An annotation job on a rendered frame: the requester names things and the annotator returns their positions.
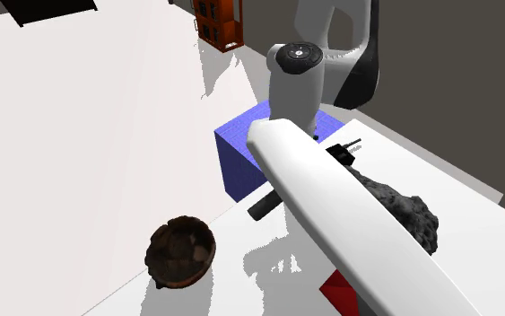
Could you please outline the dark brown bowl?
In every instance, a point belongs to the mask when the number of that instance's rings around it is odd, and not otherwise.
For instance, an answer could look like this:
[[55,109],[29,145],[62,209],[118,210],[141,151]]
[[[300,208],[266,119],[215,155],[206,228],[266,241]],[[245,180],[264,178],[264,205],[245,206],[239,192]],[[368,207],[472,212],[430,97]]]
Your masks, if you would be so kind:
[[157,289],[181,289],[205,275],[215,252],[209,226],[196,217],[181,215],[152,234],[144,264]]

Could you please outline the orange-red shelf cabinet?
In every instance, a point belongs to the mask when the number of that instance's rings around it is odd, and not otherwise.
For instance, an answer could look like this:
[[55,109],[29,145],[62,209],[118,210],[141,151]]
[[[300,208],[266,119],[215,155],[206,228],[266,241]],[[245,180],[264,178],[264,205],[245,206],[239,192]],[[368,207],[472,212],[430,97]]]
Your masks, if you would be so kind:
[[201,40],[222,53],[244,45],[242,0],[190,0]]

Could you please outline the red flat box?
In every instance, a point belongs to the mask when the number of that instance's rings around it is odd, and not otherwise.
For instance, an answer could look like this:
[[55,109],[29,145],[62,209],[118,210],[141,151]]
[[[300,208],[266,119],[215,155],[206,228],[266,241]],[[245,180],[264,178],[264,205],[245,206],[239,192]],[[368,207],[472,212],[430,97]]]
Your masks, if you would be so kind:
[[337,269],[319,291],[342,316],[360,316],[357,294]]

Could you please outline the blue robot stand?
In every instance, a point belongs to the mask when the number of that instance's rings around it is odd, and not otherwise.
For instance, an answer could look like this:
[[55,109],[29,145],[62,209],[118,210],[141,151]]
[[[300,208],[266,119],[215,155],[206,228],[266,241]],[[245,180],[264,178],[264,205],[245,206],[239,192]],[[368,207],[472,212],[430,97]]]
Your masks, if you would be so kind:
[[265,100],[214,130],[224,189],[236,202],[266,183],[247,147],[247,137],[250,124],[269,115],[269,101]]

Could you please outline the small black block with rod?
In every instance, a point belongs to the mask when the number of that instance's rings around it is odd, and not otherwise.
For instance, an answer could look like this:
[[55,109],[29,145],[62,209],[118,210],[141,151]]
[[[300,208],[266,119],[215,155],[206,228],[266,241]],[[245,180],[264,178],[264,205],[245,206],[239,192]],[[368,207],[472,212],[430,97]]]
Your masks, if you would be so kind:
[[328,147],[327,152],[343,166],[351,166],[355,160],[355,157],[349,152],[348,148],[359,143],[360,141],[361,139],[359,138],[348,144],[335,144]]

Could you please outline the dark grey lumpy rock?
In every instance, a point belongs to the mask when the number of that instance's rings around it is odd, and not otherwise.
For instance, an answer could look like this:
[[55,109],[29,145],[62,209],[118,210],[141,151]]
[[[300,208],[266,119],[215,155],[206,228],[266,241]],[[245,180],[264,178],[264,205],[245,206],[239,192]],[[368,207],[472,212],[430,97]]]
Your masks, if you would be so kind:
[[436,252],[439,219],[419,196],[404,196],[387,184],[362,175],[351,166],[346,166],[346,169],[395,217],[430,256]]

